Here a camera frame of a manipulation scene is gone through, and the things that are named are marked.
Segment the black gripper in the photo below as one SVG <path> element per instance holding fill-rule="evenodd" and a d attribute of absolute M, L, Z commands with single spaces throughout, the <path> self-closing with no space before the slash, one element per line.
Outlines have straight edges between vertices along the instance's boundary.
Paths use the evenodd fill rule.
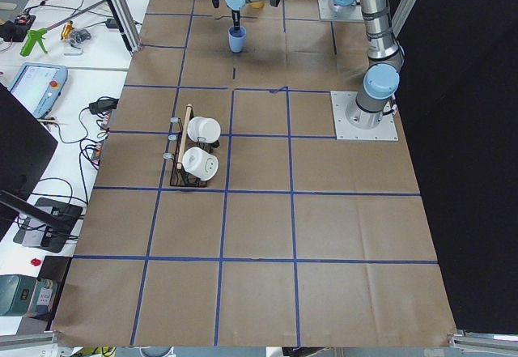
<path fill-rule="evenodd" d="M 219 8 L 221 0 L 211 0 L 213 8 Z M 240 24 L 240 11 L 231 10 L 232 17 L 232 29 L 234 32 L 239 31 L 241 28 Z"/>

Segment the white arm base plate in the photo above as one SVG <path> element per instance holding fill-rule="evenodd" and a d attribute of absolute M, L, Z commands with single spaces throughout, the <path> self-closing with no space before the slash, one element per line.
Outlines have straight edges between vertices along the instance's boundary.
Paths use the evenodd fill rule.
<path fill-rule="evenodd" d="M 322 21 L 362 23 L 359 0 L 317 0 Z"/>
<path fill-rule="evenodd" d="M 379 113 L 364 112 L 356 91 L 331 91 L 333 123 L 338 141 L 397 142 L 399 137 L 389 102 Z"/>

